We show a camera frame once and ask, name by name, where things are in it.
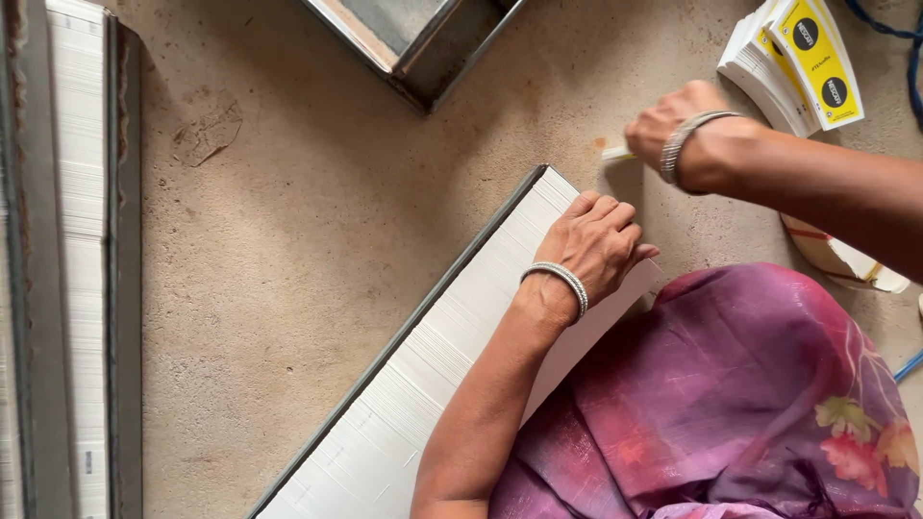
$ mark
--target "blue rope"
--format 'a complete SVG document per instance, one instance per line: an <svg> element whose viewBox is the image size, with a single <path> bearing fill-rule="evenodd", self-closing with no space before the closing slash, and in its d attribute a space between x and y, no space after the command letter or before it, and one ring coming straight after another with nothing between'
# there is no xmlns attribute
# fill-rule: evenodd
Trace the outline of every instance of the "blue rope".
<svg viewBox="0 0 923 519"><path fill-rule="evenodd" d="M910 97L910 109L917 118L917 127L923 131L923 100L920 99L920 92L917 90L917 71L920 64L920 47L923 46L923 9L917 17L916 32L910 30L897 30L891 26L885 25L878 20L869 16L858 0L845 0L849 10L860 20L868 23L875 31L881 34L890 34L905 40L913 40L913 47L910 49L910 56L907 59L907 94Z"/></svg>

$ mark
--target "concrete floor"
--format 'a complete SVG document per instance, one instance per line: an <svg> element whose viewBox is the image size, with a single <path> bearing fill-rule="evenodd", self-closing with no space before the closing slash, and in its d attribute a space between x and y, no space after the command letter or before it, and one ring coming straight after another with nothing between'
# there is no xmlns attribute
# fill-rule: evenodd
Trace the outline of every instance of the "concrete floor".
<svg viewBox="0 0 923 519"><path fill-rule="evenodd" d="M512 188L553 163L635 202L667 279L763 260L811 273L772 211L689 199L604 142L714 67L758 1L533 0L435 115L404 106L291 0L107 0L147 46L144 131L145 513L239 517ZM867 120L822 139L923 159L907 42L829 2ZM903 27L918 2L868 0ZM236 140L184 165L176 129L236 101ZM825 283L892 367L923 345L904 295ZM923 373L902 387L923 431Z"/></svg>

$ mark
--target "wrist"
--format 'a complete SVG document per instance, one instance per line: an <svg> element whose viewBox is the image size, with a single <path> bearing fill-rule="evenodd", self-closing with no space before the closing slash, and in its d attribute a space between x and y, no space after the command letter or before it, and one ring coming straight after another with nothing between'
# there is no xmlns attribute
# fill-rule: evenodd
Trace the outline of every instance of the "wrist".
<svg viewBox="0 0 923 519"><path fill-rule="evenodd" d="M722 117L697 128L679 154L677 181L685 189L721 194L772 132L748 117Z"/></svg>
<svg viewBox="0 0 923 519"><path fill-rule="evenodd" d="M537 329L560 335L577 319L580 302L564 280L549 272L526 276L512 306L527 315Z"/></svg>

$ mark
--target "hand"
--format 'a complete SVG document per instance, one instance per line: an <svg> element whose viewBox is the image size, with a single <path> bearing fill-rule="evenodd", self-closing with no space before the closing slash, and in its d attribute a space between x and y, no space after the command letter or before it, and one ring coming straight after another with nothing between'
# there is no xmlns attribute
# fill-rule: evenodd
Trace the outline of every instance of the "hand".
<svg viewBox="0 0 923 519"><path fill-rule="evenodd" d="M653 245L638 243L641 227L631 221L634 215L631 204L585 191L552 224L535 252L535 261L553 261L573 272L592 307L618 290L639 261L660 253ZM539 304L561 327L570 325L580 311L570 285L549 272L529 274L520 293Z"/></svg>
<svg viewBox="0 0 923 519"><path fill-rule="evenodd" d="M686 119L709 110L727 110L718 89L705 81L690 81L682 89L660 98L625 127L629 149L660 171L666 140ZM734 138L759 131L762 125L747 117L721 117L699 127L683 145L677 164L678 181L686 189L711 191L707 178L720 173L734 150Z"/></svg>

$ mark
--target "woman's left hand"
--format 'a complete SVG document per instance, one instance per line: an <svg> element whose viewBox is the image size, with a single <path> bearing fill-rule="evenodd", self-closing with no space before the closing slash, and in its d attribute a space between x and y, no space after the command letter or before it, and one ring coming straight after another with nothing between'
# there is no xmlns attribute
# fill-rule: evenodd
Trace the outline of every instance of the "woman's left hand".
<svg viewBox="0 0 923 519"><path fill-rule="evenodd" d="M535 252L535 261L552 261L573 272L583 283L590 307L614 293L626 274L640 261L660 251L639 244L641 227L631 220L631 204L595 191L584 191L551 226ZM564 326L579 312L576 295L555 274L533 272L521 290L536 297L550 316Z"/></svg>

